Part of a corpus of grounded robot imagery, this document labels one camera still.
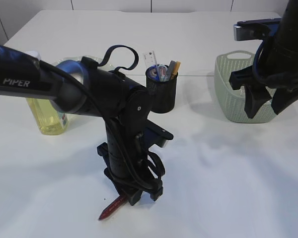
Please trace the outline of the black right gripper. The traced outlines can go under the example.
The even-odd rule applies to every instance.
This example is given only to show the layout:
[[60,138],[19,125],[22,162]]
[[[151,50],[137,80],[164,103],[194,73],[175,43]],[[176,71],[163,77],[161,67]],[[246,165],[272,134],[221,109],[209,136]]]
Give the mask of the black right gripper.
[[[253,119],[271,99],[271,107],[276,115],[298,100],[298,72],[294,71],[266,74],[252,65],[232,72],[229,83],[233,90],[244,87],[244,111],[249,119]],[[273,97],[268,92],[269,88],[276,90]]]

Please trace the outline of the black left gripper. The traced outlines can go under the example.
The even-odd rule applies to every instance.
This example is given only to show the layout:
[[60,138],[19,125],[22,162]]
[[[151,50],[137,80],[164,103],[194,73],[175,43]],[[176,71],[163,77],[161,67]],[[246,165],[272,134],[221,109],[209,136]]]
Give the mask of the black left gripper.
[[145,147],[144,129],[129,135],[116,119],[105,120],[107,142],[97,147],[97,153],[106,164],[105,175],[117,192],[126,195],[134,206],[143,192],[157,201],[163,194],[162,176],[165,168],[161,158]]

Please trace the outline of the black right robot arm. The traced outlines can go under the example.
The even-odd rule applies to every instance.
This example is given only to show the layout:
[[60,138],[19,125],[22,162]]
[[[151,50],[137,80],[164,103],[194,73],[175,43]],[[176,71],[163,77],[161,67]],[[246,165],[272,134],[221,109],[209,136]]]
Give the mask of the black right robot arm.
[[244,111],[250,119],[267,101],[278,115],[298,100],[298,0],[288,2],[281,18],[237,22],[234,39],[262,41],[253,64],[229,78],[233,90],[245,88]]

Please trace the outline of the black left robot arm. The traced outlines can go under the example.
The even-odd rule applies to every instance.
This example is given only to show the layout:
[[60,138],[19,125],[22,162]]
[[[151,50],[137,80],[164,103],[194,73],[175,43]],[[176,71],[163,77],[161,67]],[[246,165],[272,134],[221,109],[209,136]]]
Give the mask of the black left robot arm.
[[58,112],[101,117],[107,140],[97,147],[105,175],[131,205],[146,192],[152,200],[163,193],[165,174],[160,157],[149,149],[172,138],[148,120],[152,98],[146,87],[122,73],[102,69],[89,57],[53,66],[26,53],[0,45],[0,95],[49,100]]

